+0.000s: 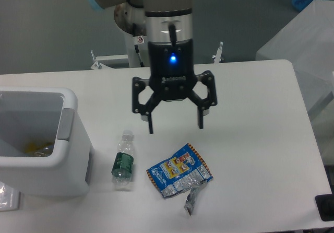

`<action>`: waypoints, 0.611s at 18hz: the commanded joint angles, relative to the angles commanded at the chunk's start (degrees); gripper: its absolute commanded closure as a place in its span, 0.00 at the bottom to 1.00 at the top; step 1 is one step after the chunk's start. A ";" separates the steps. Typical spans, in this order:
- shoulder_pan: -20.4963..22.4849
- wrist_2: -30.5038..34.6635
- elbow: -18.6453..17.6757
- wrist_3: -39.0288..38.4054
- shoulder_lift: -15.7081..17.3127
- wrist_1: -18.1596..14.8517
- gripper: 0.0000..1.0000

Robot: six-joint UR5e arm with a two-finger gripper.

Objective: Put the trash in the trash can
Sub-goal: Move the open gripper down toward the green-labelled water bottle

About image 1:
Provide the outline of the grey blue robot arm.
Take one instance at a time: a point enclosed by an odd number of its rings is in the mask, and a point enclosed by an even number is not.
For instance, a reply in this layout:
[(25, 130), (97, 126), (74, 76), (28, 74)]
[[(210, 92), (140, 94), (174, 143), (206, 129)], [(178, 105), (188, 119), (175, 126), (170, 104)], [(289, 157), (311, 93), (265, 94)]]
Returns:
[(217, 104), (214, 75), (194, 72), (192, 0), (89, 0), (93, 7), (106, 9), (127, 4), (139, 10), (137, 20), (126, 14), (133, 34), (146, 36), (150, 77), (134, 77), (132, 110), (148, 123), (161, 101), (189, 99), (197, 106), (198, 126)]

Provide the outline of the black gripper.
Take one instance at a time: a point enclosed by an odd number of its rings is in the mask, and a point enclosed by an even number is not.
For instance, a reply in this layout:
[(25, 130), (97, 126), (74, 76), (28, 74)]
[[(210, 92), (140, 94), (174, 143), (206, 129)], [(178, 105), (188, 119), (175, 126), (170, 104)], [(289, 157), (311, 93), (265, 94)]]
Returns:
[[(151, 76), (149, 80), (132, 78), (132, 112), (148, 123), (149, 133), (153, 134), (152, 113), (157, 103), (188, 98), (197, 106), (198, 127), (203, 129), (204, 116), (218, 101), (213, 73), (194, 73), (193, 39), (179, 41), (175, 45), (170, 42), (149, 42), (148, 50)], [(193, 91), (197, 81), (207, 87), (204, 99)], [(147, 87), (153, 90), (153, 94), (144, 101), (143, 92)]]

